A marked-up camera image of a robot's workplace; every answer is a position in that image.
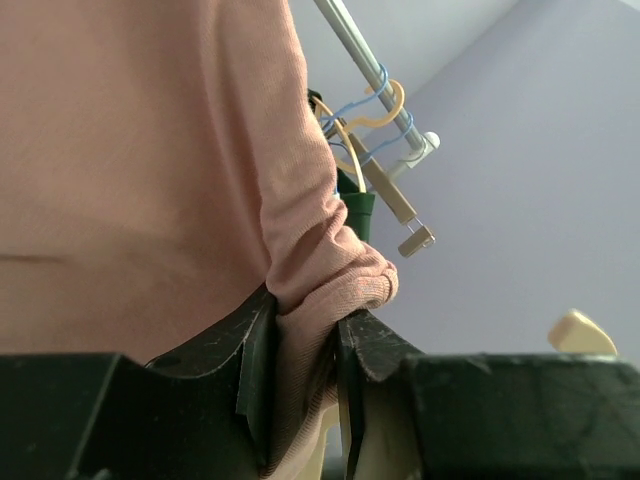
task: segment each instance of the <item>wire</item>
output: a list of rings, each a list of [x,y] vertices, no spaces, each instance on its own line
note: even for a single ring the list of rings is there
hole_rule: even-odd
[[[354,108],[360,107],[365,103],[369,103],[371,100],[378,98],[380,95],[382,95],[382,92],[384,92],[385,89],[389,86],[389,72],[387,70],[387,67],[385,67],[381,63],[379,65],[380,65],[380,70],[382,71],[382,85],[380,85],[380,88],[378,88],[370,96],[368,96],[363,100],[359,100],[357,102],[351,102],[345,105],[344,107],[340,108],[337,112],[335,112],[333,115],[329,117],[320,117],[318,120],[321,123],[327,122],[322,126],[322,131],[324,133],[327,133],[329,130],[331,130],[336,120],[338,120],[338,118],[343,116],[348,111],[353,110]]]
[[[370,150],[369,152],[367,152],[365,155],[363,155],[363,158],[359,158],[358,159],[360,161],[360,165],[366,165],[368,162],[371,161],[371,159],[373,158],[373,156],[377,152],[379,152],[383,148],[388,147],[389,145],[392,145],[392,144],[398,142],[399,140],[402,140],[404,137],[406,137],[409,134],[409,132],[413,128],[413,115],[410,112],[407,112],[407,115],[409,116],[409,124],[407,125],[407,128],[404,130],[404,132],[402,132],[396,138],[385,140],[380,145],[378,145],[376,148],[374,148],[373,150]]]

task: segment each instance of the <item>sweater sleeve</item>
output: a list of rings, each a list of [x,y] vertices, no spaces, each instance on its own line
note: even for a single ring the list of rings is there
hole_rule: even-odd
[[[283,335],[272,462],[301,463],[298,452],[313,443],[326,405],[326,395],[309,399],[319,398],[311,375],[331,327],[391,300],[397,272],[344,226],[346,207],[333,197],[335,161],[307,102],[306,63],[287,0],[223,3],[227,82],[235,85],[232,101],[251,145],[271,257],[267,287],[278,299]]]

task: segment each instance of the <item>white ceiling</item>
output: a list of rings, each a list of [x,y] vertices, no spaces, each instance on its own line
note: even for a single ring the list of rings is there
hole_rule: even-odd
[[[344,2],[378,60],[411,95],[505,15],[517,0]],[[290,0],[289,4],[307,58],[309,87],[319,91],[334,110],[362,98],[366,80],[313,0]]]

